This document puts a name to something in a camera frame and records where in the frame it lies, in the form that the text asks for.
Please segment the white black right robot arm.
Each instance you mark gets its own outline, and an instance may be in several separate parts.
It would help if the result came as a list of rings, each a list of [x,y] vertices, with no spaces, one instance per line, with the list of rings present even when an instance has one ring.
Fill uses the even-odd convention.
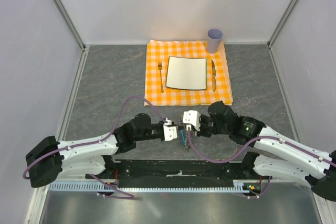
[[[198,136],[228,135],[235,143],[254,147],[278,156],[275,160],[248,152],[240,166],[248,179],[271,176],[295,181],[316,195],[335,201],[335,152],[328,153],[292,140],[265,123],[237,115],[230,106],[217,101],[208,107],[208,115],[187,112],[187,120]]]

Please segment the metal key organizer blue handle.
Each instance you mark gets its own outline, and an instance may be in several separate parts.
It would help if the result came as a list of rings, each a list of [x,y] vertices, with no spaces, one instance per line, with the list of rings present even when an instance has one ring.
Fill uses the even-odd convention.
[[[180,139],[184,145],[184,148],[186,150],[189,150],[191,147],[190,147],[190,144],[189,144],[189,141],[188,141],[188,136],[187,136],[187,132],[188,132],[188,129],[192,129],[192,125],[190,123],[184,123],[184,114],[181,113],[178,117],[178,132],[179,132],[179,136],[180,136]]]

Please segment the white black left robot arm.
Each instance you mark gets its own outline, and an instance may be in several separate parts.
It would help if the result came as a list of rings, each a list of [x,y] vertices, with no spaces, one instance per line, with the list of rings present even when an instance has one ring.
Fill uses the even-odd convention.
[[[126,153],[138,141],[164,140],[167,121],[153,124],[147,114],[140,113],[112,133],[76,141],[57,141],[48,136],[27,155],[27,171],[23,177],[32,188],[46,186],[62,177],[101,175],[111,178],[115,165],[111,156]]]

